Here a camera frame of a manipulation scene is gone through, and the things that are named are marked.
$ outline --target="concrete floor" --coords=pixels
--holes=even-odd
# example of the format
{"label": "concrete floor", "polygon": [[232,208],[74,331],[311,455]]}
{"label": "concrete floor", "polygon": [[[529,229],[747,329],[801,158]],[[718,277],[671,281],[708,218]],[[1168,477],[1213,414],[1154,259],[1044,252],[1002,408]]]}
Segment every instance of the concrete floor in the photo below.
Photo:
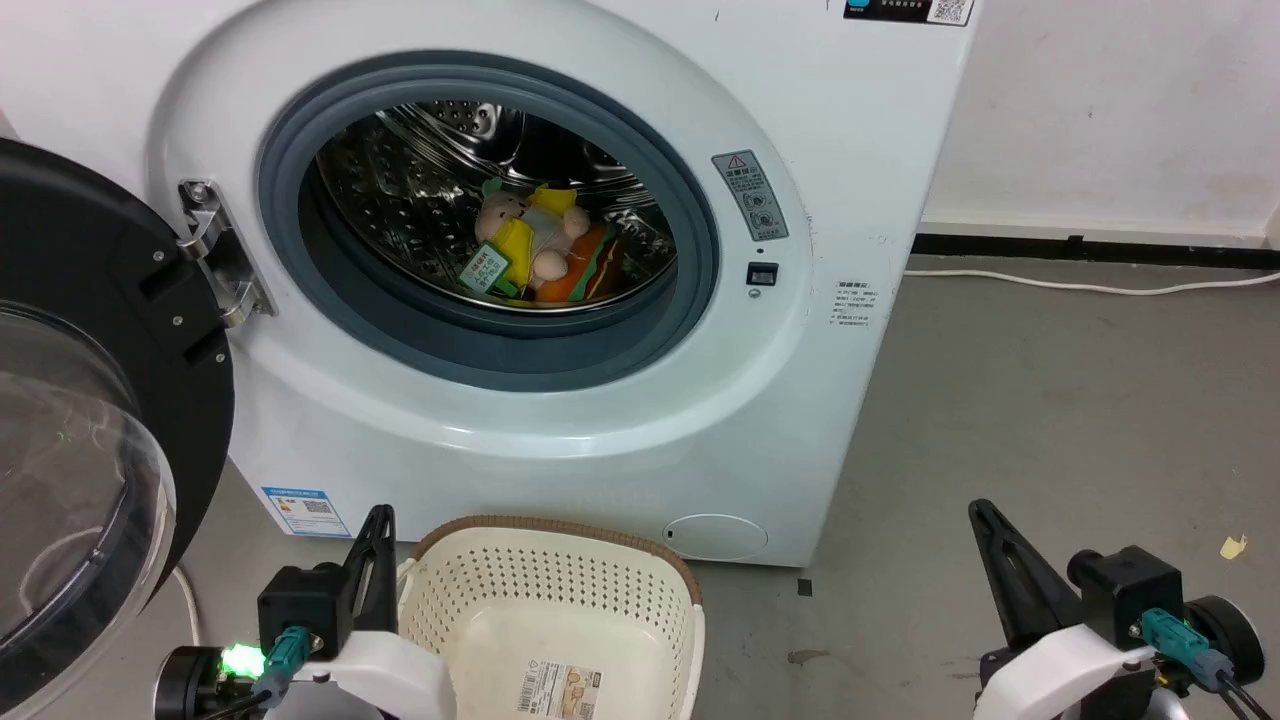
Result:
{"label": "concrete floor", "polygon": [[[940,264],[1128,287],[1251,275],[915,260]],[[1280,638],[1277,307],[1277,286],[1138,299],[908,279],[813,566],[696,568],[709,628],[695,717],[966,716],[978,657],[1002,644],[965,515],[978,497],[1057,568],[1142,544],[1183,570],[1187,597],[1231,598]],[[1242,533],[1248,548],[1224,560]],[[282,537],[229,469],[184,560],[206,639],[253,642],[271,574],[344,548]],[[160,660],[188,642],[170,582],[45,717],[146,717]],[[1280,673],[1256,688],[1280,710]],[[1190,710],[1228,716],[1203,697]]]}

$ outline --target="white laundry basket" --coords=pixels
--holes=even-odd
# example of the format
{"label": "white laundry basket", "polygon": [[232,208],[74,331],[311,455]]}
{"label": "white laundry basket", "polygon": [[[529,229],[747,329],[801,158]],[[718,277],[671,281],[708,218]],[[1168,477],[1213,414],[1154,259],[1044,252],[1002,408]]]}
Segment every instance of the white laundry basket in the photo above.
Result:
{"label": "white laundry basket", "polygon": [[701,592],[666,547],[532,518],[442,525],[401,566],[399,632],[444,657],[461,720],[687,720]]}

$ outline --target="white wall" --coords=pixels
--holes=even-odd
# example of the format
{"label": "white wall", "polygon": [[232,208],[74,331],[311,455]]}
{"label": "white wall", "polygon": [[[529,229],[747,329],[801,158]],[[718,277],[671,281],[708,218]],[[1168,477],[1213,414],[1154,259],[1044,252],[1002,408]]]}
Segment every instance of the white wall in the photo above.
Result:
{"label": "white wall", "polygon": [[1280,0],[986,3],[923,231],[1263,245]]}

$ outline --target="door hinge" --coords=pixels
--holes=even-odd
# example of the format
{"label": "door hinge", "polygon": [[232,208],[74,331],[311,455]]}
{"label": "door hinge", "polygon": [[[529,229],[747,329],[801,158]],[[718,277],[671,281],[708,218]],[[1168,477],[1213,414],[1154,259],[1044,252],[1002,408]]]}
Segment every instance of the door hinge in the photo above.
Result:
{"label": "door hinge", "polygon": [[189,237],[179,238],[178,249],[205,273],[221,309],[223,324],[234,328],[250,315],[275,315],[262,279],[250,263],[223,206],[218,187],[210,181],[183,181],[178,186],[178,197],[191,229]]}

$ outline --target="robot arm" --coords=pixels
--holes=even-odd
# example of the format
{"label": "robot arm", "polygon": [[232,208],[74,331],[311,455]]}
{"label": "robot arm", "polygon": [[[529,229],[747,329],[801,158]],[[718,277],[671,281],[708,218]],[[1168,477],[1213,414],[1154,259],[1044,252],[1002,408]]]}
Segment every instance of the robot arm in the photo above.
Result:
{"label": "robot arm", "polygon": [[1078,552],[1076,596],[989,501],[969,518],[1009,643],[982,659],[977,720],[1180,720],[1194,687],[1270,720],[1243,688],[1265,659],[1234,605],[1184,603],[1178,569],[1137,546]]}
{"label": "robot arm", "polygon": [[282,568],[257,598],[269,652],[175,650],[156,679],[155,719],[454,720],[444,660],[397,634],[394,542],[381,505],[342,565]]}

